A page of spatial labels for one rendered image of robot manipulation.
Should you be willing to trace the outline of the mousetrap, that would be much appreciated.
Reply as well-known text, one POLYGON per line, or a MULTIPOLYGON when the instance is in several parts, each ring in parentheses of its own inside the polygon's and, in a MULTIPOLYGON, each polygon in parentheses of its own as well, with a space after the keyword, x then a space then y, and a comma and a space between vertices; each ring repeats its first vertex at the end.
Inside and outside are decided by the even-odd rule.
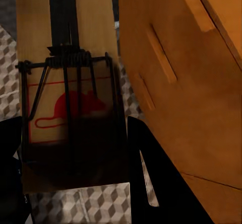
POLYGON ((23 194, 130 181, 112 0, 16 0, 23 194))

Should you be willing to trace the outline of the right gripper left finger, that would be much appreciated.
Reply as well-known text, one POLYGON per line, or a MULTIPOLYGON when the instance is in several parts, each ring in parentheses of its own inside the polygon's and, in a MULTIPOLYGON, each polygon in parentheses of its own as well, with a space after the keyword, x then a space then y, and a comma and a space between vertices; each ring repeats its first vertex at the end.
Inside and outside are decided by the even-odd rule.
POLYGON ((0 121, 0 178, 21 144, 21 116, 0 121))

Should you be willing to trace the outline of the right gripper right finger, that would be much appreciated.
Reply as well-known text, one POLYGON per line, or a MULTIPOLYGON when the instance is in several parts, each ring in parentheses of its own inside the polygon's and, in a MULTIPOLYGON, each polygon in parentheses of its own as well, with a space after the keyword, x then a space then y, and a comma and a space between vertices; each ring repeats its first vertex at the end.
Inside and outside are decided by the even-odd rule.
POLYGON ((142 120, 128 116, 132 224, 214 224, 142 120), (160 207, 148 203, 140 151, 160 207))

